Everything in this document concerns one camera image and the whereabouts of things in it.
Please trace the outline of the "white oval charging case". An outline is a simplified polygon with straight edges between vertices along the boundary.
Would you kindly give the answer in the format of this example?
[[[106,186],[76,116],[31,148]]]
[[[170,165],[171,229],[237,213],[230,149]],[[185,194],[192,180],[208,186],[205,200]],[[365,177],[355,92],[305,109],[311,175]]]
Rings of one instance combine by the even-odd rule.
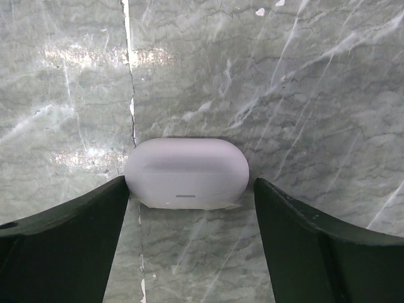
[[[249,164],[225,140],[156,138],[128,156],[124,177],[130,193],[149,208],[237,208],[249,183]]]

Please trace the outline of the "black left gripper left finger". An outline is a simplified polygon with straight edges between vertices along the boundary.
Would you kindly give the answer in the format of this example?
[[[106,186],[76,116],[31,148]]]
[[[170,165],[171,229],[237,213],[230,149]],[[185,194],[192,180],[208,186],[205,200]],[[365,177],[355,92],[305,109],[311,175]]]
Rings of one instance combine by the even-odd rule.
[[[123,176],[1,225],[1,302],[102,302],[129,199]]]

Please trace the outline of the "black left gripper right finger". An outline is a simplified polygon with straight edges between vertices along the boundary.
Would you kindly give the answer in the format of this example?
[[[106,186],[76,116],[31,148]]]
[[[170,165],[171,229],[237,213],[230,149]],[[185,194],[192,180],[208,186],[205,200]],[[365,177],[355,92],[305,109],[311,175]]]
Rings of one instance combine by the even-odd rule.
[[[265,179],[254,202],[276,302],[402,302],[403,239],[307,205]]]

